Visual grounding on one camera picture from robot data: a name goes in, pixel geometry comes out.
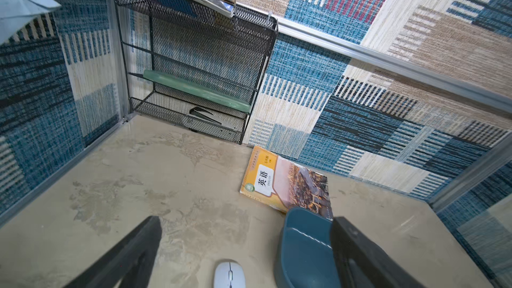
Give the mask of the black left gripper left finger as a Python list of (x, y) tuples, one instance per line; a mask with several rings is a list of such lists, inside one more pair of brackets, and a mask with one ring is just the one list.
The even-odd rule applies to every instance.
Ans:
[(161, 241), (160, 218), (149, 216), (67, 287), (147, 287)]

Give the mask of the white computer mouse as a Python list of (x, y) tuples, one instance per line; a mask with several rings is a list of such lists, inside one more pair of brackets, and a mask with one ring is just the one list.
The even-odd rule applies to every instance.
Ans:
[(219, 263), (215, 268), (213, 287), (246, 288), (245, 273), (242, 266), (234, 261)]

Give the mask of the teal plastic storage box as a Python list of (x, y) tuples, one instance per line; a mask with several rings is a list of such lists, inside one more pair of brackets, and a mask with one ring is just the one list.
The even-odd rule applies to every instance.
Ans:
[(331, 227), (332, 221), (304, 208), (287, 212), (273, 267), (278, 287), (341, 287)]

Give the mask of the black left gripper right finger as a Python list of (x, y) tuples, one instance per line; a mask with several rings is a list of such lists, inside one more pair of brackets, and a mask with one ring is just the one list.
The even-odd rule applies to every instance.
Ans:
[(333, 219), (329, 234), (342, 287), (423, 287), (345, 217)]

